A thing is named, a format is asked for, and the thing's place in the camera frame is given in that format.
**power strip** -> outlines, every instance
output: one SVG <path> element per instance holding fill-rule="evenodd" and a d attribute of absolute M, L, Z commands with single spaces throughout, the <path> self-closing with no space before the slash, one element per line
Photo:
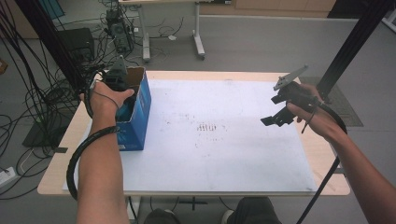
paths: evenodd
<path fill-rule="evenodd" d="M 15 174 L 14 168 L 9 167 L 6 171 L 2 171 L 0 173 L 0 188 L 2 188 L 4 185 L 8 184 L 12 180 L 18 178 L 17 175 Z"/>

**black pole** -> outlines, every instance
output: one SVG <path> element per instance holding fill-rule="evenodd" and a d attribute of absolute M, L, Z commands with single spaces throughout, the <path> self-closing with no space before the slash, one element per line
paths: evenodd
<path fill-rule="evenodd" d="M 85 80 L 70 57 L 63 42 L 57 36 L 52 20 L 40 5 L 39 0 L 15 0 L 38 37 L 42 40 L 54 61 L 58 64 L 72 88 L 82 92 Z"/>
<path fill-rule="evenodd" d="M 323 78 L 317 85 L 317 90 L 323 99 L 327 99 L 335 82 L 343 75 L 353 58 L 359 52 L 375 27 L 381 22 L 390 9 L 393 0 L 373 0 L 364 11 L 358 23 L 349 34 L 346 42 L 338 51 Z"/>

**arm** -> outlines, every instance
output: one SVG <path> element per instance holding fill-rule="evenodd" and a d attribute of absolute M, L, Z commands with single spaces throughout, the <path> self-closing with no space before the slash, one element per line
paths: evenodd
<path fill-rule="evenodd" d="M 112 91 L 97 82 L 92 93 L 90 135 L 115 126 L 115 115 L 133 91 Z M 92 142 L 82 153 L 78 168 L 77 223 L 129 223 L 123 195 L 122 165 L 115 133 Z"/>
<path fill-rule="evenodd" d="M 318 96 L 315 87 L 302 86 Z M 298 121 L 311 118 L 311 114 L 296 105 L 288 104 L 287 107 L 291 113 L 298 116 Z M 334 147 L 343 164 L 349 184 L 369 223 L 394 223 L 396 188 L 375 169 L 349 136 L 325 111 L 318 109 L 309 126 Z"/>

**table frame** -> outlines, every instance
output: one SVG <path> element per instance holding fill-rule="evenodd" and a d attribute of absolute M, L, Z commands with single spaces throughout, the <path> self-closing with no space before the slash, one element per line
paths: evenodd
<path fill-rule="evenodd" d="M 192 2 L 195 4 L 195 26 L 192 31 L 192 37 L 194 38 L 195 46 L 197 48 L 198 56 L 201 57 L 202 60 L 205 59 L 205 50 L 202 44 L 201 36 L 199 34 L 199 12 L 200 12 L 200 3 L 195 0 L 165 0 L 165 1 L 153 1 L 153 0 L 119 0 L 122 5 L 133 5 L 137 9 L 137 14 L 140 19 L 140 26 L 143 32 L 143 62 L 148 63 L 150 60 L 150 52 L 149 52 L 149 33 L 146 29 L 145 24 L 145 13 L 144 13 L 144 4 L 166 4 L 166 3 L 186 3 Z"/>

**person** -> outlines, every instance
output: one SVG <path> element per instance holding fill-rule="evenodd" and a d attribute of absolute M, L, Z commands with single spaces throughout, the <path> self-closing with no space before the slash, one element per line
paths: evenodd
<path fill-rule="evenodd" d="M 318 96 L 315 87 L 303 85 Z M 97 82 L 92 93 L 93 111 L 90 134 L 116 125 L 115 115 L 132 90 L 116 92 Z M 342 131 L 334 119 L 320 108 L 314 116 L 297 105 L 287 103 L 297 121 L 309 120 L 311 129 L 323 136 L 336 150 L 369 223 L 395 223 L 396 188 L 382 176 Z M 117 136 L 99 138 L 82 153 L 78 168 L 77 223 L 129 223 L 122 189 L 122 166 Z M 225 214 L 228 224 L 280 223 L 268 198 L 244 198 L 233 213 Z M 179 223 L 170 211 L 155 210 L 146 223 Z"/>

